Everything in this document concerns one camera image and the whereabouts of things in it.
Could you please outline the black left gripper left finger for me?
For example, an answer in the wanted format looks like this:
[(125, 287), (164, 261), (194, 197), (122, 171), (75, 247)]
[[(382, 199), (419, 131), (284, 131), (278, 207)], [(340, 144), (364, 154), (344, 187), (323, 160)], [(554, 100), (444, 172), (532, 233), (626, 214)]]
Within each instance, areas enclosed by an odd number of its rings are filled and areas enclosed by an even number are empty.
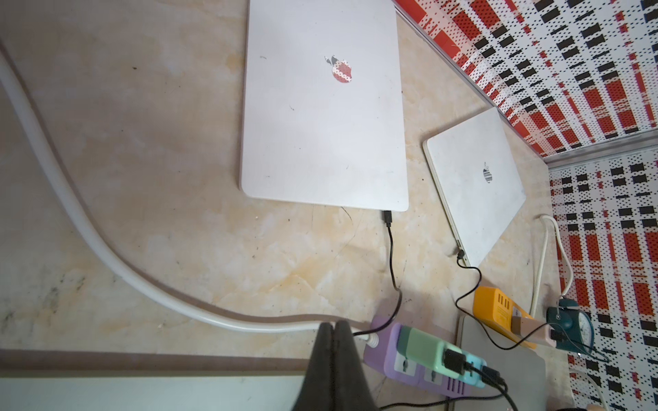
[(334, 409), (333, 332), (330, 323), (320, 325), (294, 411)]

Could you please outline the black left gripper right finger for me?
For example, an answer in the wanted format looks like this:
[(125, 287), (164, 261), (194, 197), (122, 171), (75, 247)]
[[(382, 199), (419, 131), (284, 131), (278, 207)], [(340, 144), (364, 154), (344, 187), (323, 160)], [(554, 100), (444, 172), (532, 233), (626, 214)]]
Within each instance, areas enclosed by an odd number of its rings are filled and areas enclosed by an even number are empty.
[(334, 327), (333, 356), (333, 409), (377, 411), (347, 321), (341, 320)]

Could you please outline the black charger cable pink adapter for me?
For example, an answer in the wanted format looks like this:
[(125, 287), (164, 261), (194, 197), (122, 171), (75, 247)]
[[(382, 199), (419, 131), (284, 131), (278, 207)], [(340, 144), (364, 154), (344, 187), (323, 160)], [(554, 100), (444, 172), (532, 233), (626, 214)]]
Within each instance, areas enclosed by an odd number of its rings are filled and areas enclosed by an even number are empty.
[(476, 320), (486, 335), (493, 331), (512, 341), (509, 347), (498, 343), (495, 347), (512, 350), (521, 346), (535, 349), (543, 345), (594, 361), (610, 362), (609, 357), (595, 347), (594, 325), (590, 316), (575, 308), (573, 301), (550, 308), (545, 321), (537, 320), (502, 290), (483, 286), (481, 270), (466, 263), (464, 250), (458, 251), (456, 262), (461, 269), (475, 271), (478, 279), (472, 290), (457, 298), (455, 306)]

